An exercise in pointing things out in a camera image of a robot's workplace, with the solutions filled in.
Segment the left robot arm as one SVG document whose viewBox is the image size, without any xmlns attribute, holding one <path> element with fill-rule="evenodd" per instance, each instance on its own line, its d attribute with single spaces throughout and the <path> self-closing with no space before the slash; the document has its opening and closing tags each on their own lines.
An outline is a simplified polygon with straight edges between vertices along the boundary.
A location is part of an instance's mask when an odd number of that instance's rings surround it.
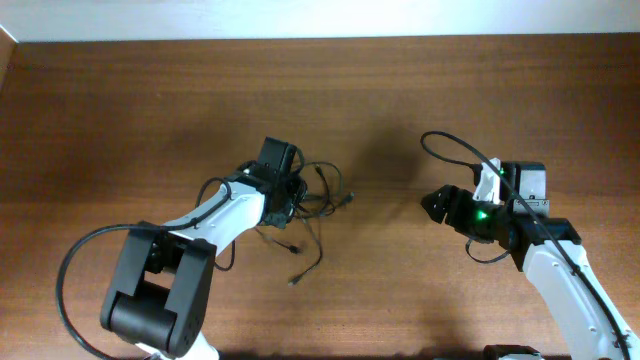
<svg viewBox="0 0 640 360">
<path fill-rule="evenodd" d="M 101 326 L 154 359 L 216 359 L 201 332 L 217 255 L 258 225 L 283 229 L 303 192 L 296 146 L 266 138 L 256 160 L 221 179 L 209 200 L 162 226 L 127 234 Z"/>
</svg>

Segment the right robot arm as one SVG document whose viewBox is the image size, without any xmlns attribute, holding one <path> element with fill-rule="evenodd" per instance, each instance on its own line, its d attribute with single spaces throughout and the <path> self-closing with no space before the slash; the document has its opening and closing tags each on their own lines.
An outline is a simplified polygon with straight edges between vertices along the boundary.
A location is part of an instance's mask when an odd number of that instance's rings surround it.
<svg viewBox="0 0 640 360">
<path fill-rule="evenodd" d="M 470 243 L 498 242 L 536 288 L 574 359 L 636 359 L 639 337 L 597 280 L 582 239 L 549 215 L 546 169 L 539 162 L 472 165 L 474 191 L 445 185 L 422 208 Z"/>
</svg>

